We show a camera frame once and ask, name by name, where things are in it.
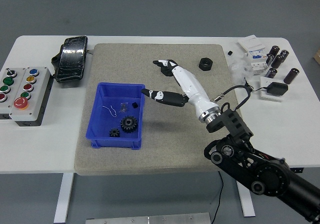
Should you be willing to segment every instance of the table leg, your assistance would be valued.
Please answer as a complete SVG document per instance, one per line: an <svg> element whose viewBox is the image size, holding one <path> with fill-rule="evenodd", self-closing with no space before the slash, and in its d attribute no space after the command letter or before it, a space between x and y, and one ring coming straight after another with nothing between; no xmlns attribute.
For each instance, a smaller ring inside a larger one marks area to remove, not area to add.
<svg viewBox="0 0 320 224"><path fill-rule="evenodd" d="M53 223L66 223L74 173L64 173Z"/></svg>
<svg viewBox="0 0 320 224"><path fill-rule="evenodd" d="M255 209L251 200L250 191L241 183L236 182L238 186L242 212L244 217L255 217Z"/></svg>

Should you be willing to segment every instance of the cable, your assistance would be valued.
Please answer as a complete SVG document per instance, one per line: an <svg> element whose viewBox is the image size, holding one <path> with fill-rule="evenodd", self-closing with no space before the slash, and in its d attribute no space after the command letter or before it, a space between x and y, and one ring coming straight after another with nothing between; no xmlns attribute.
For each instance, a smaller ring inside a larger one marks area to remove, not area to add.
<svg viewBox="0 0 320 224"><path fill-rule="evenodd" d="M229 88L228 90L226 90L225 92L223 92L223 95L227 94L228 92L230 92L230 91L232 91L233 89L236 89L236 88L244 88L244 89L246 90L246 93L248 94L248 96L247 96L245 99L243 99L243 101L240 102L239 105L237 105L237 106L235 107L235 109L234 109L235 111L236 111L237 109L239 109L240 107L242 107L242 105L245 104L245 103L249 100L250 95L251 95L251 92L252 92L251 88L248 87L247 85L235 85L235 86L230 87L230 88Z"/></svg>
<svg viewBox="0 0 320 224"><path fill-rule="evenodd" d="M224 103L222 106L221 106L221 113L224 113L224 107L225 106L228 106L228 109L230 109L230 103L229 102L226 102Z"/></svg>
<svg viewBox="0 0 320 224"><path fill-rule="evenodd" d="M234 89L236 89L236 88L244 88L244 89L246 90L246 93L247 93L248 96L247 96L245 99L243 99L243 101L240 102L239 105L237 105L237 106L235 107L234 111L236 111L237 109L239 109L240 107L242 107L242 106L249 100L249 98L250 98L250 96L251 96L251 92L256 92L256 91L261 90L261 89L267 89L266 87L261 87L261 88L259 88L259 89L257 89L257 90L254 90L254 88L253 88L251 85L249 85L249 83L247 82L247 80L245 80L245 84L244 84L244 85L235 85L235 86L232 86L232 87L230 87L228 90L226 90L225 92L223 92L222 94L225 95L225 94L227 94L228 92L230 92L230 91L232 91L232 90L234 90Z"/></svg>
<svg viewBox="0 0 320 224"><path fill-rule="evenodd" d="M261 89L267 89L265 86L264 87L260 87L259 89L257 89L257 90L252 90L253 92L256 92L256 91L259 91L259 90L261 90Z"/></svg>
<svg viewBox="0 0 320 224"><path fill-rule="evenodd" d="M214 223L215 219L216 219L216 216L217 216L217 213L218 213L218 210L219 210L219 207L220 207L220 201L221 201L221 193L222 193L222 190L224 189L224 180L222 179L222 176L221 176L221 173L220 171L218 171L219 173L219 176L221 178L221 182L222 182L222 186L221 186L221 190L220 190L220 194L219 194L219 203L218 203L218 207L216 208L216 211L215 211L215 214L214 214L214 218L213 218L213 221L211 222L211 224Z"/></svg>

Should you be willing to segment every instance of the hex nut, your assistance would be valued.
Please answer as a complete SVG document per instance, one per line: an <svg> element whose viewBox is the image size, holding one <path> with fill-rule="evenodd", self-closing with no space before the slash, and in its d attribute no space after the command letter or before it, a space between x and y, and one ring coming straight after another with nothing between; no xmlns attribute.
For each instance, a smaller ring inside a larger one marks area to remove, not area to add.
<svg viewBox="0 0 320 224"><path fill-rule="evenodd" d="M212 67L213 61L210 58L201 58L199 62L199 68L202 71L210 71Z"/></svg>

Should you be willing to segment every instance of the white robotic hand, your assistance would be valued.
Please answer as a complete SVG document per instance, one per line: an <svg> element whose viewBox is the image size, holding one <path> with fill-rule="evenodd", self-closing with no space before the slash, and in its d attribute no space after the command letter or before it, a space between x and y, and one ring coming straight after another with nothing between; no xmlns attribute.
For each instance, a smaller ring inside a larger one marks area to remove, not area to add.
<svg viewBox="0 0 320 224"><path fill-rule="evenodd" d="M173 60L153 61L166 76L174 76L185 95L169 91L142 89L142 93L159 103L183 107L190 103L195 107L196 117L202 123L210 123L220 115L219 105L210 101L206 91L190 71L182 68Z"/></svg>

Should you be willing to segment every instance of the gray floor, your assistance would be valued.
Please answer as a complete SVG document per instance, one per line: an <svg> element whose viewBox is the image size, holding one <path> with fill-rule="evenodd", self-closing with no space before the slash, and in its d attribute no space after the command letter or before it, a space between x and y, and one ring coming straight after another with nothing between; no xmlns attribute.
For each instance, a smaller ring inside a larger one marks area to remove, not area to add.
<svg viewBox="0 0 320 224"><path fill-rule="evenodd" d="M255 34L289 40L320 96L320 66L312 58L320 47L320 0L0 0L0 6L0 67L22 35ZM301 176L320 187L319 168L305 169ZM52 223L61 179L62 174L0 175L0 223ZM236 183L225 173L223 179L225 188L216 223L307 223L277 198L256 195L252 199L257 216L242 217ZM199 212L212 216L220 186L216 172L76 175L67 223Z"/></svg>

